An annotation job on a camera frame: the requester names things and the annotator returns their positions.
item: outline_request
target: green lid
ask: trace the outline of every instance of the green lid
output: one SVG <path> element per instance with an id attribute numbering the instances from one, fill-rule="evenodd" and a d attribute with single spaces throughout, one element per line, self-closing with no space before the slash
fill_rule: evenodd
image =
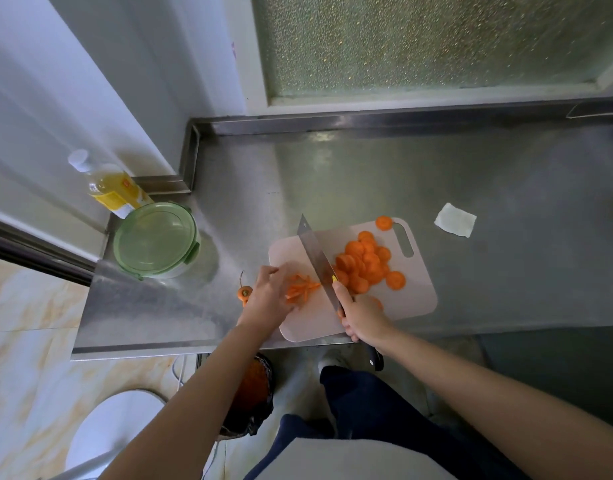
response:
<path id="1" fill-rule="evenodd" d="M 122 222 L 113 241 L 118 264 L 138 276 L 162 274 L 186 259 L 198 228 L 186 208 L 156 202 L 135 209 Z"/>

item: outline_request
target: cutting board handle hole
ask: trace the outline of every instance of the cutting board handle hole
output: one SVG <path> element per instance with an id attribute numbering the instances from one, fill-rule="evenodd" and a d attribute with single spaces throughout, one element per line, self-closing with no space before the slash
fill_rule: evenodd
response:
<path id="1" fill-rule="evenodd" d="M 401 224 L 397 222 L 393 223 L 393 232 L 397 238 L 397 243 L 400 245 L 400 249 L 402 250 L 402 254 L 405 258 L 410 258 L 413 256 L 413 247 L 411 242 L 409 241 L 409 236 L 406 235 L 406 231 Z"/>

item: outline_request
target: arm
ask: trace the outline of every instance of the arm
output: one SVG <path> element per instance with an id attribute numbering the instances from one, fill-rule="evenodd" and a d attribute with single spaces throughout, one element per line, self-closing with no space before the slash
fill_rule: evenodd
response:
<path id="1" fill-rule="evenodd" d="M 613 480 L 613 427 L 553 396 L 396 329 L 375 306 L 334 284 L 353 341 L 378 348 L 440 395 L 535 479 Z"/>
<path id="2" fill-rule="evenodd" d="M 100 480 L 198 480 L 254 355 L 291 307 L 286 268 L 262 266 L 238 323 Z"/>

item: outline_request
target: frosted glass window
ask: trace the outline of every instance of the frosted glass window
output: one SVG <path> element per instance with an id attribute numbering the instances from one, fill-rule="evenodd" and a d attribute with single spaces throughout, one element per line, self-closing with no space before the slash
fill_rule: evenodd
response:
<path id="1" fill-rule="evenodd" d="M 252 0 L 267 93 L 595 80 L 613 0 Z"/>

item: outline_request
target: forearm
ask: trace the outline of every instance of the forearm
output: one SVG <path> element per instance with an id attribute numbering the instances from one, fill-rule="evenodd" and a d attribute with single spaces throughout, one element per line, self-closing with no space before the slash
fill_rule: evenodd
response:
<path id="1" fill-rule="evenodd" d="M 197 480 L 242 377 L 265 339 L 238 325 L 100 480 Z"/>
<path id="2" fill-rule="evenodd" d="M 613 427 L 513 379 L 394 331 L 375 346 L 533 478 L 613 479 Z"/>

